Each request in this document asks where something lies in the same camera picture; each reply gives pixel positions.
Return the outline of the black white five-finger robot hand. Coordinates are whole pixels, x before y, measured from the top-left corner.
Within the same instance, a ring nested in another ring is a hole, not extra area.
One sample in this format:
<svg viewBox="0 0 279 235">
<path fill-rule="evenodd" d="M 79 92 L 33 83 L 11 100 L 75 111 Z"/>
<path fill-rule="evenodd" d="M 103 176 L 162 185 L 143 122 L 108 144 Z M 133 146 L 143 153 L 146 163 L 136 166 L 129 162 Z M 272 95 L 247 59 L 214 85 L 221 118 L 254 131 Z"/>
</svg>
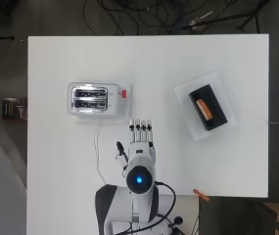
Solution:
<svg viewBox="0 0 279 235">
<path fill-rule="evenodd" d="M 149 119 L 131 119 L 129 131 L 129 163 L 131 165 L 139 165 L 141 163 L 154 165 L 156 163 L 156 150 L 153 142 L 151 121 Z"/>
</svg>

